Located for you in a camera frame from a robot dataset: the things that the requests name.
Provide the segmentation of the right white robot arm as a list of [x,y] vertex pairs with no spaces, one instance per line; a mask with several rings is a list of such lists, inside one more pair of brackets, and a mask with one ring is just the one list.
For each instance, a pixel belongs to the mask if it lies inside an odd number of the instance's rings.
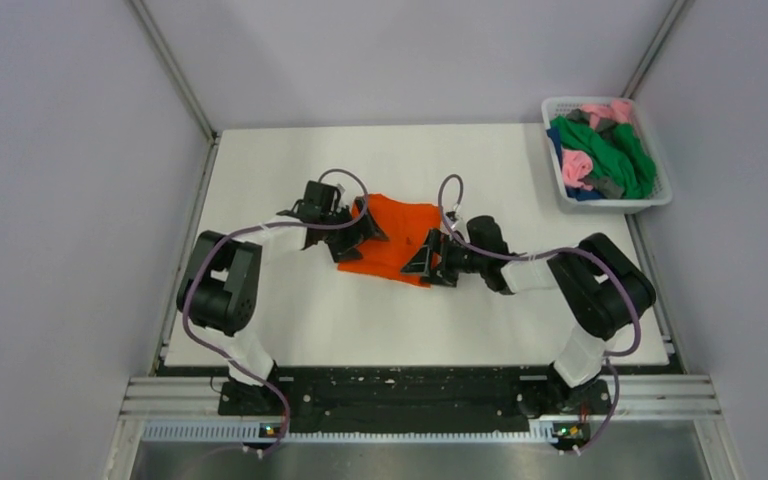
[[606,234],[593,233],[574,247],[516,254],[488,215],[469,220],[464,233],[449,224],[431,229],[400,272],[445,287],[455,287],[462,274],[477,274],[502,295],[561,293],[576,324],[538,385],[537,400],[526,405],[533,415],[572,412],[599,399],[597,378],[607,359],[636,351],[641,316],[656,301],[650,280]]

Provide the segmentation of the green t-shirt in basket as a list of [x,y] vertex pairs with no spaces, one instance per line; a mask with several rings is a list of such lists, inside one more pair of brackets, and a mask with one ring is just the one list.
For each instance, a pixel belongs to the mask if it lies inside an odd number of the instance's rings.
[[582,120],[557,116],[549,130],[560,148],[561,181],[575,197],[640,200],[654,192],[657,168],[628,123],[597,131]]

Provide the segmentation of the orange t-shirt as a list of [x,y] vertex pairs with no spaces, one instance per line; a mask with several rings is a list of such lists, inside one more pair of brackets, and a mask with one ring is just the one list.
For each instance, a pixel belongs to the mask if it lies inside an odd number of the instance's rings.
[[428,288],[418,276],[402,274],[401,269],[418,253],[428,232],[440,226],[438,208],[400,202],[380,193],[370,194],[368,200],[368,213],[388,239],[365,241],[358,247],[362,258],[341,261],[337,269]]

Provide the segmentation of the grey t-shirt in basket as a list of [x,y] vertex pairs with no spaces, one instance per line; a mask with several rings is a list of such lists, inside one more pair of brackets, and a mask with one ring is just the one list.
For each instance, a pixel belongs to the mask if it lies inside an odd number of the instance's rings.
[[[573,110],[566,115],[566,119],[573,123],[587,124],[596,133],[606,133],[610,127],[617,125],[610,118],[605,118],[582,109]],[[585,154],[583,151],[564,149],[562,162],[563,183],[567,186],[596,190],[605,199],[610,200],[618,200],[623,197],[625,193],[624,187],[617,184],[609,176],[600,176],[594,173],[595,163],[590,154]]]

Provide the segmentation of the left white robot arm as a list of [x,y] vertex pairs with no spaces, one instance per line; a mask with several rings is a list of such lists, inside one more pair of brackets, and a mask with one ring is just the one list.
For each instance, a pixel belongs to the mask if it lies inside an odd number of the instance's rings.
[[351,203],[342,189],[310,181],[301,199],[264,223],[231,233],[202,231],[195,240],[176,306],[185,334],[228,364],[220,392],[223,415],[287,413],[277,383],[277,363],[250,323],[262,268],[324,243],[334,262],[361,259],[360,246],[387,236],[371,214],[364,192]]

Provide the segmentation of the white plastic laundry basket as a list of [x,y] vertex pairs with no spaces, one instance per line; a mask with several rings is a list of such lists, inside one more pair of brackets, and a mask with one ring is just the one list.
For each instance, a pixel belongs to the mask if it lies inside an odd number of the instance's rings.
[[643,199],[592,199],[579,201],[567,194],[566,186],[562,180],[560,150],[552,144],[550,156],[551,168],[554,177],[555,198],[560,209],[565,213],[616,213],[635,214],[650,207],[664,206],[673,199],[673,192],[669,185],[668,176],[660,158],[657,148],[657,136],[654,129],[648,124],[643,110],[630,99],[594,96],[561,96],[545,99],[541,104],[542,118],[546,129],[550,128],[550,121],[559,115],[566,115],[582,105],[597,105],[611,107],[613,102],[624,103],[630,108],[628,119],[634,133],[642,143],[642,149],[649,154],[655,165],[653,191]]

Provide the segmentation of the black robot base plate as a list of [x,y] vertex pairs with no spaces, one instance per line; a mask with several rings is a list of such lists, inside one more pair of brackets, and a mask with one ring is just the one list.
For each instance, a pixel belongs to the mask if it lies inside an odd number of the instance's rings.
[[547,367],[277,367],[230,379],[221,416],[290,415],[292,433],[524,433],[540,418],[608,412],[606,381],[569,387]]

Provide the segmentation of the aluminium frame rail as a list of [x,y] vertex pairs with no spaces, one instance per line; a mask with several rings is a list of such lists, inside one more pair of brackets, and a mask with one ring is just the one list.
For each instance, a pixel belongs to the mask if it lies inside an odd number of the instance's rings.
[[[218,414],[219,381],[206,377],[137,377],[119,407],[122,418],[196,418]],[[719,420],[722,408],[706,375],[622,375],[622,420]]]

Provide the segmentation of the blue t-shirt in basket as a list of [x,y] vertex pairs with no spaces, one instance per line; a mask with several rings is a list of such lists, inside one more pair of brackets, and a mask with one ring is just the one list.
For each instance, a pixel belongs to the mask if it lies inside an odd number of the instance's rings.
[[[546,135],[549,139],[549,141],[552,144],[552,148],[554,150],[554,153],[557,156],[556,163],[559,167],[562,166],[562,145],[561,145],[561,139],[560,139],[560,132],[555,127],[550,127],[546,130]],[[573,188],[569,187],[566,184],[564,184],[565,192],[568,198],[574,199],[579,202],[583,201],[595,201],[595,200],[604,200],[605,197],[596,190],[586,190],[582,188]]]

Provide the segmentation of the pink t-shirt in basket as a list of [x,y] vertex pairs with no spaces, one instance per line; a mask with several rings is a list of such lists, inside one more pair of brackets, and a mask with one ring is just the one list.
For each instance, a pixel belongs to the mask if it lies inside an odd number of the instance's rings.
[[608,105],[584,104],[553,120],[560,133],[561,172],[565,186],[598,190],[605,198],[620,198],[637,182],[630,154],[622,150],[615,129],[632,132],[632,106],[626,100]]

